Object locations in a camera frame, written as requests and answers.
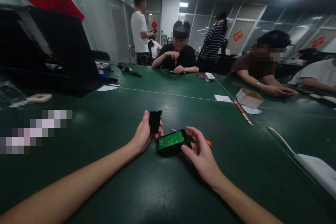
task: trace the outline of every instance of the paper sheet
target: paper sheet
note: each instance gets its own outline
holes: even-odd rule
[[[215,98],[216,100],[221,101],[221,102],[232,102],[230,97],[228,96],[219,96],[215,94]]]
[[[243,107],[243,109],[249,113],[249,114],[261,114],[262,111],[257,109],[257,108],[250,108],[250,107],[247,107],[247,106],[244,106],[244,105],[241,105]]]
[[[97,89],[97,91],[109,91],[109,90],[113,90],[113,89],[117,89],[118,87],[114,87],[114,86],[102,86],[100,89]]]

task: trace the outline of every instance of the fluorescent light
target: fluorescent light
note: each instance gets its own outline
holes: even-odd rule
[[[180,7],[188,7],[189,3],[180,2]]]

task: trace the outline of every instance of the black and white striped shirt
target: black and white striped shirt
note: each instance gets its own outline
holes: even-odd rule
[[[222,43],[225,37],[223,31],[223,22],[220,22],[206,34],[204,39],[204,45],[202,47],[199,56],[206,60],[214,60],[217,57],[218,50],[222,47]]]

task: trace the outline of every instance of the circuit board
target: circuit board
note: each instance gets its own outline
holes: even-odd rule
[[[161,137],[159,139],[158,149],[167,148],[169,146],[181,143],[184,141],[184,137],[181,131],[175,132],[174,134]]]

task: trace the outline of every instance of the red pen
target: red pen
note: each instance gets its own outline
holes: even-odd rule
[[[235,103],[235,105],[239,108],[240,112],[243,114],[243,116],[245,117],[245,119],[247,120],[247,122],[251,125],[254,126],[254,124],[250,121],[250,119],[247,117],[247,115],[245,114],[244,110],[241,108],[241,106],[238,104],[238,102],[236,102],[235,100],[233,101]]]

